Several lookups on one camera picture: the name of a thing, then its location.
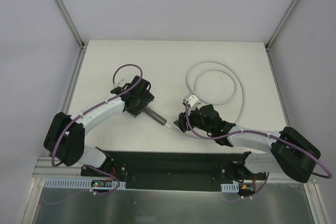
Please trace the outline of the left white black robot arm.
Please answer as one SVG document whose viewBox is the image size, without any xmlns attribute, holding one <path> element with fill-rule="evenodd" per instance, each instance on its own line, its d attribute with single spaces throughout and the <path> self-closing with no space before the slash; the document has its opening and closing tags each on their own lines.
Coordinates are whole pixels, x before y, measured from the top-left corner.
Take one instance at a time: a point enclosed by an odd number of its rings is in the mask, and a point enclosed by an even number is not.
<svg viewBox="0 0 336 224">
<path fill-rule="evenodd" d="M 111 164 L 107 155 L 97 147 L 86 146 L 85 137 L 105 120 L 125 111 L 137 117 L 154 100 L 150 89 L 149 81 L 135 76 L 132 82 L 116 86 L 104 99 L 84 111 L 73 115 L 57 113 L 45 137 L 44 148 L 52 154 L 58 146 L 54 157 L 66 166 L 89 165 L 99 176 L 108 175 Z"/>
</svg>

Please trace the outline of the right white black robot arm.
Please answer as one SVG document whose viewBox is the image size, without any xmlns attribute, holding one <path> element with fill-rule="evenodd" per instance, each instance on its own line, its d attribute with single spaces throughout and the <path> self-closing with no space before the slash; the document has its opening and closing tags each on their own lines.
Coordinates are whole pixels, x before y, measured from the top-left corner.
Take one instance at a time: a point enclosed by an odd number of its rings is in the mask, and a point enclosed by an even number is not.
<svg viewBox="0 0 336 224">
<path fill-rule="evenodd" d="M 271 132 L 247 129 L 224 121 L 211 104 L 185 109 L 174 125 L 183 133 L 202 130 L 207 134 L 205 138 L 221 146 L 260 151 L 260 154 L 249 154 L 236 166 L 236 173 L 242 179 L 254 173 L 284 173 L 297 182 L 306 183 L 321 156 L 320 151 L 292 127 Z"/>
</svg>

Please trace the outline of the grey shower head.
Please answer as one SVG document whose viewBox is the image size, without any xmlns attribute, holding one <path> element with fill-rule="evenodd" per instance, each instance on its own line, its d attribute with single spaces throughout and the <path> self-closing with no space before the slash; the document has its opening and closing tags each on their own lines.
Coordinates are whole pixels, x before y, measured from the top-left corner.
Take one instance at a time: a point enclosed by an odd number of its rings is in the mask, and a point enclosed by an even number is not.
<svg viewBox="0 0 336 224">
<path fill-rule="evenodd" d="M 167 119 L 165 119 L 163 116 L 159 115 L 158 113 L 156 113 L 155 111 L 153 111 L 149 107 L 146 106 L 143 109 L 143 113 L 147 114 L 149 117 L 151 117 L 152 119 L 157 121 L 162 126 L 168 126 Z"/>
</svg>

